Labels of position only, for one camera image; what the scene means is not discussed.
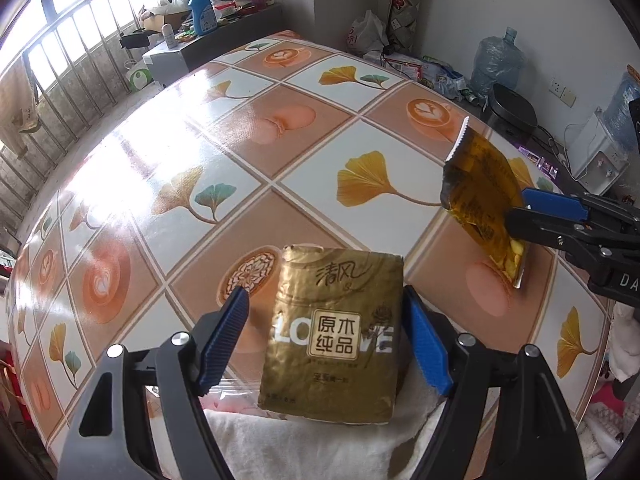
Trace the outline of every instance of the white cloth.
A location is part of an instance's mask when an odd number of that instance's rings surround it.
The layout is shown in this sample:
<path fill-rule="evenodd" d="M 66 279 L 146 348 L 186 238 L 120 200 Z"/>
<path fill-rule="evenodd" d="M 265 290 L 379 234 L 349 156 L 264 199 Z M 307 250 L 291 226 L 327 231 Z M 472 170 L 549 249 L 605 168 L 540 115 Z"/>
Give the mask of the white cloth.
<path fill-rule="evenodd" d="M 437 391 L 413 362 L 388 424 L 348 426 L 297 417 L 204 413 L 229 469 L 241 480 L 388 480 L 394 449 L 420 432 L 414 455 L 396 476 L 408 480 L 437 425 L 442 410 L 434 410 L 439 402 Z M 178 479 L 162 418 L 153 418 L 151 425 L 163 472 Z"/>
<path fill-rule="evenodd" d="M 609 332 L 609 367 L 619 381 L 626 381 L 640 370 L 640 323 L 634 309 L 616 303 Z"/>

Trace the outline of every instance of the gold package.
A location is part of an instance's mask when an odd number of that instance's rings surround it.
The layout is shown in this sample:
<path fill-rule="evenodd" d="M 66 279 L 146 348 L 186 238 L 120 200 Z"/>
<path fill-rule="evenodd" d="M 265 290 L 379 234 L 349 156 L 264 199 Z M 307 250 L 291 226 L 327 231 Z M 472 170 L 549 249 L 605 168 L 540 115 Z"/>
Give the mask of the gold package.
<path fill-rule="evenodd" d="M 515 285 L 525 245 L 509 236 L 504 216 L 523 207 L 520 184 L 505 156 L 468 126 L 468 118 L 445 162 L 440 201 Z"/>
<path fill-rule="evenodd" d="M 330 422 L 388 422 L 402 283 L 400 256 L 285 248 L 258 405 Z"/>

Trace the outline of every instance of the blue detergent bottle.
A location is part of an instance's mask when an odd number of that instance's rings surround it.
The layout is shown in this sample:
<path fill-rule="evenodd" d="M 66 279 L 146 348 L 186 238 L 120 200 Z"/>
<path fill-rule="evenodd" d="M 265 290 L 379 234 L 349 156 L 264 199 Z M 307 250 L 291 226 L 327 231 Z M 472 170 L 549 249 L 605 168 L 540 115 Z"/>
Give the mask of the blue detergent bottle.
<path fill-rule="evenodd" d="M 204 36 L 218 28 L 211 0 L 189 0 L 189 8 L 193 13 L 193 28 L 198 36 Z"/>

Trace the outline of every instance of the white plastic bag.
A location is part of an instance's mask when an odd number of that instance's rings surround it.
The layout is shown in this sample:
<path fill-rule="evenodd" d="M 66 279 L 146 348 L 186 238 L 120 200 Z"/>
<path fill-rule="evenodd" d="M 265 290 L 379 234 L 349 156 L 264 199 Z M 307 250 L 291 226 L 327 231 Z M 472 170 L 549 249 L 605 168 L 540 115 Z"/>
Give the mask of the white plastic bag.
<path fill-rule="evenodd" d="M 145 9 L 164 16 L 189 10 L 189 0 L 145 0 Z"/>
<path fill-rule="evenodd" d="M 388 44 L 385 26 L 370 10 L 366 12 L 364 18 L 353 22 L 347 35 L 348 49 L 361 56 L 370 50 L 382 50 Z"/>

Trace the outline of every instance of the white bottle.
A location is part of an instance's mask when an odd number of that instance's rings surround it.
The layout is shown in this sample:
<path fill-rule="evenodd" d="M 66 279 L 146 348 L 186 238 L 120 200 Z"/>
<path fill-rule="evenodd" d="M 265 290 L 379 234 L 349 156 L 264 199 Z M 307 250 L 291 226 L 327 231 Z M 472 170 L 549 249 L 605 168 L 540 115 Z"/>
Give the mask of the white bottle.
<path fill-rule="evenodd" d="M 175 39 L 174 29 L 171 26 L 171 23 L 165 23 L 162 26 L 162 35 L 164 36 L 167 48 L 174 48 L 178 46 L 178 41 Z"/>

